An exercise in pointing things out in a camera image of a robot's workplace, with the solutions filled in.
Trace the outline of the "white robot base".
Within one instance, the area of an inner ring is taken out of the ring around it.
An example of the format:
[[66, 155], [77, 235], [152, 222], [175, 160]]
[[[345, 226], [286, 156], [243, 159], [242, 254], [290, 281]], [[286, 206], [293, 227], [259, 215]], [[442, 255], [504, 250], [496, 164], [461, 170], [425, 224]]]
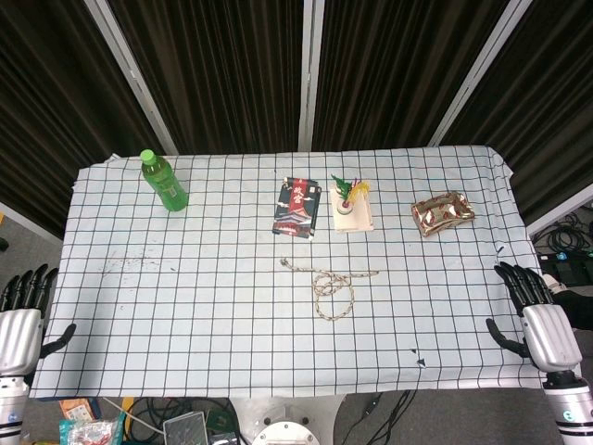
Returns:
[[334, 423], [344, 395], [231, 398], [240, 432], [250, 445], [334, 445]]

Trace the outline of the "grey metal frame post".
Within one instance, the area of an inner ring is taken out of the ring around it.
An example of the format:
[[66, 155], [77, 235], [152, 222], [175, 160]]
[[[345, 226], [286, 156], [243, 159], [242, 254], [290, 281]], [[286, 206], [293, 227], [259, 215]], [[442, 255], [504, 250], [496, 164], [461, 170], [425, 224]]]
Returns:
[[164, 153], [169, 156], [178, 156], [179, 150], [109, 2], [107, 0], [83, 0], [83, 2], [120, 67]]
[[488, 69], [511, 37], [517, 25], [523, 19], [532, 2], [533, 0], [508, 1], [441, 121], [436, 126], [428, 142], [428, 146], [439, 146], [441, 144], [451, 125], [462, 112], [467, 101], [486, 75]]
[[310, 152], [322, 51], [325, 0], [303, 0], [298, 152]]

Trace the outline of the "black shoe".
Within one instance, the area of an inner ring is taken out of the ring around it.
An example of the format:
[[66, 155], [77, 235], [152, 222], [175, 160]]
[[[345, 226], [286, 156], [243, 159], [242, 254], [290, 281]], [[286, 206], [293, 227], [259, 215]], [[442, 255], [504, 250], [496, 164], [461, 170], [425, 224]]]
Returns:
[[543, 279], [553, 302], [564, 309], [572, 328], [593, 331], [593, 297], [573, 292], [550, 274], [544, 274]]

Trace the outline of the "green plastic bottle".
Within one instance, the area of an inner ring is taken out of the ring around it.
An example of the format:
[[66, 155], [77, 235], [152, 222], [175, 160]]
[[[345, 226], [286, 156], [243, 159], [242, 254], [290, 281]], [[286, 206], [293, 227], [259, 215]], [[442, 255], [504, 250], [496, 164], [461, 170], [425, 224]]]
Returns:
[[169, 211], [185, 209], [188, 195], [168, 161], [150, 149], [141, 152], [140, 160], [144, 179], [158, 195], [163, 206]]

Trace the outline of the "gold red foil packet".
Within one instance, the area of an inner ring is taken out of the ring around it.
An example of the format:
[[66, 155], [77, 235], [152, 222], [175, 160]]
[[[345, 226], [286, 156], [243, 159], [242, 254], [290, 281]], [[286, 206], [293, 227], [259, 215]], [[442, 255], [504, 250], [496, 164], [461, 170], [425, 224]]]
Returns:
[[472, 221], [475, 213], [467, 197], [457, 191], [419, 201], [410, 208], [411, 216], [421, 236]]

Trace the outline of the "black curtain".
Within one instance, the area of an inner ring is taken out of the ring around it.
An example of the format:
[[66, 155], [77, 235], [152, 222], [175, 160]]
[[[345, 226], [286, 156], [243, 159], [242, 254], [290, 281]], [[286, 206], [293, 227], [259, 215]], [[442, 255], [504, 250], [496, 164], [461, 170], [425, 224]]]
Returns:
[[[303, 0], [107, 0], [177, 150], [297, 149]], [[427, 146], [511, 0], [326, 0], [312, 147]], [[524, 16], [443, 136], [527, 223], [593, 184], [593, 0]], [[0, 0], [0, 203], [53, 235], [82, 168], [159, 149], [83, 0]]]

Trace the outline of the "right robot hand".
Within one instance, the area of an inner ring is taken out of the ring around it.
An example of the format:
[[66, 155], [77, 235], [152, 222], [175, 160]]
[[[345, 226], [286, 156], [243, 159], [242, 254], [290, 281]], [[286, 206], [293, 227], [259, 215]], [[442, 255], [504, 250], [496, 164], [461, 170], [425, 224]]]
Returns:
[[553, 302], [543, 277], [529, 268], [504, 261], [495, 265], [494, 270], [508, 288], [524, 340], [504, 337], [496, 322], [487, 319], [490, 336], [500, 347], [530, 360], [543, 373], [573, 371], [582, 361], [582, 354], [566, 312]]

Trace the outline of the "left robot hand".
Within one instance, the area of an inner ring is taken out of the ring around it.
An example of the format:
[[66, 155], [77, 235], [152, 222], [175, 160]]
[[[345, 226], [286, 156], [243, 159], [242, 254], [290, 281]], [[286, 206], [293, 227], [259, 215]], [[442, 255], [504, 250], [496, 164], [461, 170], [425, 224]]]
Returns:
[[69, 324], [58, 339], [44, 343], [45, 316], [58, 269], [45, 263], [13, 276], [0, 291], [0, 377], [31, 375], [39, 360], [65, 348], [76, 332]]

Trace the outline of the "teal snack packet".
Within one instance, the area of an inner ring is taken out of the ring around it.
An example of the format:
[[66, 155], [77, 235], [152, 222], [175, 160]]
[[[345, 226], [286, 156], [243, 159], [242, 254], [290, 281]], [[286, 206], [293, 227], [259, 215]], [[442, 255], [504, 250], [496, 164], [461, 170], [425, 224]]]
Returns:
[[59, 445], [121, 445], [123, 418], [59, 422]]

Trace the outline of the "white grid tablecloth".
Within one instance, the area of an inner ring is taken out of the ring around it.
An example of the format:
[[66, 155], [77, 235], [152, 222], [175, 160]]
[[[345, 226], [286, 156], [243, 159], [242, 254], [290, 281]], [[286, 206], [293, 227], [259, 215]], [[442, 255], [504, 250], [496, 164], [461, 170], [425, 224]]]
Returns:
[[[485, 146], [184, 156], [169, 212], [136, 158], [82, 169], [48, 323], [68, 346], [35, 398], [324, 396], [535, 388], [487, 332], [521, 337], [500, 261], [534, 268], [511, 170]], [[370, 186], [374, 229], [337, 233], [331, 175]], [[272, 232], [285, 177], [322, 188], [311, 240]], [[421, 236], [411, 206], [464, 194], [472, 221]]]

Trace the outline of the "black power equipment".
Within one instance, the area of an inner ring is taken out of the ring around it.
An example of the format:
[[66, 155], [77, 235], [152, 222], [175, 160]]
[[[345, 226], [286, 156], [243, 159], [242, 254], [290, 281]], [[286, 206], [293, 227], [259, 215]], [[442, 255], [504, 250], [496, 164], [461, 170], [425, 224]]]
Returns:
[[543, 273], [572, 286], [593, 286], [593, 254], [538, 254]]

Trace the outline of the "silver screen device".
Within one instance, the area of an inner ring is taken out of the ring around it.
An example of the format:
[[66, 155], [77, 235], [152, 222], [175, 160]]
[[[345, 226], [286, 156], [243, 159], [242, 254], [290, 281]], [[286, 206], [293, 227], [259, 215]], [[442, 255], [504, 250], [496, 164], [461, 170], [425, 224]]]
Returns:
[[164, 445], [208, 445], [203, 412], [190, 412], [163, 423]]

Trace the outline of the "beige card with tassel ornament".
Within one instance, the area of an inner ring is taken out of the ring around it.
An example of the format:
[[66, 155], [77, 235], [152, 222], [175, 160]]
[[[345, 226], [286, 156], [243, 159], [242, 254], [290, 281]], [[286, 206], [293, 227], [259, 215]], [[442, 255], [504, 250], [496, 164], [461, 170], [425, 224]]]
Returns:
[[370, 206], [370, 186], [367, 182], [331, 175], [330, 189], [334, 229], [337, 233], [369, 232], [374, 229]]

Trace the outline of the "orange paper packet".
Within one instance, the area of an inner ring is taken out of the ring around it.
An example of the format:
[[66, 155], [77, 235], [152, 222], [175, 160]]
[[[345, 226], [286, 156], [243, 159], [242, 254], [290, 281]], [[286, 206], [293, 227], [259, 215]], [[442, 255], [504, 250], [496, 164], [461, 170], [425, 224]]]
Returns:
[[58, 403], [67, 420], [93, 421], [96, 419], [93, 405], [88, 399], [60, 400]]

